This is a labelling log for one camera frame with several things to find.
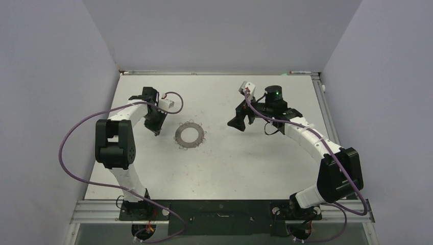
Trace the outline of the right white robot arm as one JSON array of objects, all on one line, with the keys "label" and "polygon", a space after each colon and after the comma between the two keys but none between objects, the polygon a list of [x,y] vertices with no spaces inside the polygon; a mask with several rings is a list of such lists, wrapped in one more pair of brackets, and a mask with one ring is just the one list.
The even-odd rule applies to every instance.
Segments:
[{"label": "right white robot arm", "polygon": [[298,110],[290,108],[283,99],[281,86],[266,87],[264,95],[258,99],[254,96],[255,88],[250,82],[242,83],[239,92],[244,100],[236,107],[235,117],[227,125],[244,131],[245,118],[250,125],[255,119],[262,118],[276,129],[276,133],[301,146],[319,165],[316,183],[289,197],[290,215],[302,218],[311,207],[336,204],[352,194],[356,194],[365,206],[366,200],[360,194],[364,182],[358,152],[332,142]]}]

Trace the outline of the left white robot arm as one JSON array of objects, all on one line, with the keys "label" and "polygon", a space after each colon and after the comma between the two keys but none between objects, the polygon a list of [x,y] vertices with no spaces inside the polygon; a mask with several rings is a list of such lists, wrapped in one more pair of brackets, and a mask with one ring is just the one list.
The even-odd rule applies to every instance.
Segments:
[{"label": "left white robot arm", "polygon": [[120,109],[108,119],[100,119],[95,125],[95,159],[108,169],[123,187],[122,210],[138,219],[147,219],[152,205],[145,199],[150,195],[141,183],[133,164],[136,145],[133,127],[144,119],[144,126],[154,135],[160,134],[167,111],[174,102],[159,97],[153,87],[144,87],[140,95],[128,99],[128,107]]}]

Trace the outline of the metal perforated ring plate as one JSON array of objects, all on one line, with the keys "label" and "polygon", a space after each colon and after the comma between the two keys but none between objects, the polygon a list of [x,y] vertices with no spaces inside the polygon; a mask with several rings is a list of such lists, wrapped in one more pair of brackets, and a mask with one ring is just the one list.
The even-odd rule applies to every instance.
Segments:
[{"label": "metal perforated ring plate", "polygon": [[192,149],[205,142],[206,133],[201,123],[195,123],[192,120],[180,122],[175,131],[174,141],[180,149]]}]

